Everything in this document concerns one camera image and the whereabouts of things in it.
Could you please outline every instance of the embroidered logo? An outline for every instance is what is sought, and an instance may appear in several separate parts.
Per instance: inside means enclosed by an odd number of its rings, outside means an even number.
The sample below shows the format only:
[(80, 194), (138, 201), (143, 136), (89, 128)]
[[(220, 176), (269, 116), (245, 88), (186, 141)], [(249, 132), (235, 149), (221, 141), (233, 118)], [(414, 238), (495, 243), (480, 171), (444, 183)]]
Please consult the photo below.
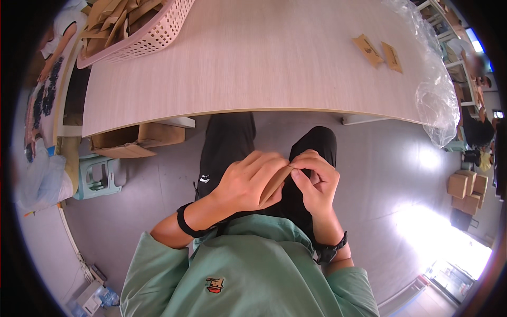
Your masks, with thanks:
[(220, 293), (222, 291), (222, 288), (224, 288), (224, 286), (222, 285), (223, 283), (224, 283), (223, 278), (208, 277), (206, 279), (206, 288), (208, 289), (208, 291), (212, 293)]

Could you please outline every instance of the hand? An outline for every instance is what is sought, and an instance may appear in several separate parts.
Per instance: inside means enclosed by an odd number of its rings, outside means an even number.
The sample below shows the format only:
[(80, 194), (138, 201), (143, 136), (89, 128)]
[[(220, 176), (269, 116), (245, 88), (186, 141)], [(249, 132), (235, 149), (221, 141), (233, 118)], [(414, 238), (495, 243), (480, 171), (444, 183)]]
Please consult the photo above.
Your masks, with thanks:
[(42, 69), (41, 71), (41, 74), (39, 75), (39, 78), (37, 78), (37, 81), (39, 83), (42, 83), (43, 81), (46, 80), (46, 78), (48, 77), (49, 75), (49, 72), (51, 71), (51, 68), (53, 67), (53, 61), (50, 58), (48, 58), (48, 60), (46, 61), (46, 65), (44, 66), (44, 68)]
[(283, 183), (261, 206), (261, 194), (275, 173), (288, 165), (279, 153), (253, 151), (244, 160), (232, 163), (220, 184), (209, 194), (229, 214), (272, 206), (282, 199)]
[(35, 136), (37, 135), (37, 133), (40, 133), (39, 132), (39, 129), (33, 129), (32, 130), (32, 140), (35, 142)]
[[(290, 163), (296, 186), (303, 193), (303, 203), (312, 216), (333, 211), (333, 199), (340, 174), (317, 151), (306, 150)], [(301, 170), (311, 170), (308, 178)]]

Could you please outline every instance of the cable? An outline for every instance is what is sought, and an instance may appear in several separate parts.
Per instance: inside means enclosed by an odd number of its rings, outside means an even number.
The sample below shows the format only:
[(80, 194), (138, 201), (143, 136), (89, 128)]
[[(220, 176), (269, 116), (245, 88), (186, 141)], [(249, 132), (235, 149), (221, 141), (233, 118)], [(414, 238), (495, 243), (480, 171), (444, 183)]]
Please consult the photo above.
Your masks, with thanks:
[(74, 286), (74, 283), (76, 282), (76, 277), (78, 277), (78, 273), (79, 273), (79, 270), (81, 269), (81, 266), (78, 267), (78, 270), (76, 271), (76, 274), (74, 275), (74, 280), (72, 281), (72, 285), (70, 285), (70, 288), (68, 289), (67, 293), (65, 293), (65, 295), (60, 298), (60, 300), (63, 300), (67, 294), (70, 292), (70, 290), (72, 289), (72, 286)]

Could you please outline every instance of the wooden table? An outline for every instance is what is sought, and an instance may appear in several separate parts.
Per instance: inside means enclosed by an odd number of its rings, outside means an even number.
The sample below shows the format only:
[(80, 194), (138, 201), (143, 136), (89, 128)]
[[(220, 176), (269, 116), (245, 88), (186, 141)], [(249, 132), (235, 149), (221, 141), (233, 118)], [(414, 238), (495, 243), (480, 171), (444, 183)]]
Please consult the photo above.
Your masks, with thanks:
[[(351, 38), (381, 55), (396, 48), (403, 74), (373, 68)], [(96, 63), (83, 136), (167, 118), (237, 111), (366, 114), (426, 124), (415, 93), (420, 43), (378, 0), (196, 1), (166, 49)]]

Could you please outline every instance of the watch strap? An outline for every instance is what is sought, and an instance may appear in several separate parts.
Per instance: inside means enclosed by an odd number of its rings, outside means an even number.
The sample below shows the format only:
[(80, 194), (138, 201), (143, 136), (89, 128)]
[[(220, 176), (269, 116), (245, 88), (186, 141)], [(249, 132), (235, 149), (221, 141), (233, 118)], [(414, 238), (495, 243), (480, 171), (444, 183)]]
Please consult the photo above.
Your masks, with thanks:
[(315, 246), (317, 250), (317, 264), (330, 263), (336, 256), (336, 252), (347, 244), (347, 231), (344, 232), (343, 238), (337, 245), (318, 244)]
[(181, 228), (181, 230), (184, 233), (186, 233), (187, 235), (189, 235), (189, 236), (192, 236), (194, 238), (203, 237), (206, 233), (208, 233), (209, 229), (208, 230), (198, 230), (198, 231), (195, 231), (195, 230), (192, 230), (192, 228), (190, 228), (189, 225), (187, 225), (187, 223), (185, 222), (184, 212), (185, 212), (185, 209), (190, 204), (192, 204), (192, 203), (189, 202), (188, 204), (183, 205), (183, 206), (181, 206), (180, 208), (178, 208), (176, 210), (176, 212), (178, 213), (178, 216), (177, 216), (178, 225)]

